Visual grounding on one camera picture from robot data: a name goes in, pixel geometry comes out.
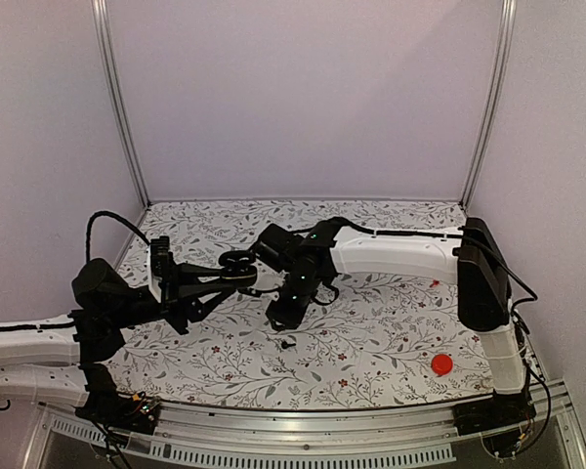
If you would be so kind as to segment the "black earbud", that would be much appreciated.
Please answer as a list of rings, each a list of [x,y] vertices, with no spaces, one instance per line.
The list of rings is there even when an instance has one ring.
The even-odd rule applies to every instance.
[[[292,342],[287,342],[286,340],[282,340],[280,346],[281,346],[282,350],[286,350],[286,349],[295,347],[296,344],[292,343]]]

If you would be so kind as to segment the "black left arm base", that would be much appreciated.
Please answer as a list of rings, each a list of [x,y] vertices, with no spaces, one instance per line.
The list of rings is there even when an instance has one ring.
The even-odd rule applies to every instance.
[[[122,395],[117,391],[110,373],[99,363],[79,365],[84,373],[87,393],[84,405],[75,408],[75,415],[101,426],[152,435],[158,423],[160,400],[145,392]]]

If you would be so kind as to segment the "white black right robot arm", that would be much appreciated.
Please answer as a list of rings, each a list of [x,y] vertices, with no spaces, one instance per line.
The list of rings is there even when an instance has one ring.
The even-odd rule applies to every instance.
[[[297,328],[319,287],[339,275],[421,277],[457,287],[458,318],[480,338],[497,395],[485,417],[505,426],[523,410],[529,372],[511,315],[512,286],[520,281],[487,224],[469,218],[458,228],[417,231],[367,228],[344,217],[320,221],[303,233],[268,225],[250,248],[282,273],[267,309],[276,330]]]

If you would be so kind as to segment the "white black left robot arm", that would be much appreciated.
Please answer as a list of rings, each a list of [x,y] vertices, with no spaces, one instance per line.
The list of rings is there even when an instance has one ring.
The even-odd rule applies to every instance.
[[[126,405],[105,361],[124,347],[124,330],[164,320],[184,335],[256,279],[252,261],[222,257],[217,269],[151,267],[147,284],[132,287],[107,261],[89,261],[72,282],[78,309],[45,320],[0,322],[0,402],[87,404],[103,423],[118,423]]]

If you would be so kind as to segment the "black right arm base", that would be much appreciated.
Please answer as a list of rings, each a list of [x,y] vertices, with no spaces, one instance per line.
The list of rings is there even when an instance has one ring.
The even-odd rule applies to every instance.
[[[536,416],[529,392],[501,395],[452,407],[453,424],[460,436],[496,430]]]

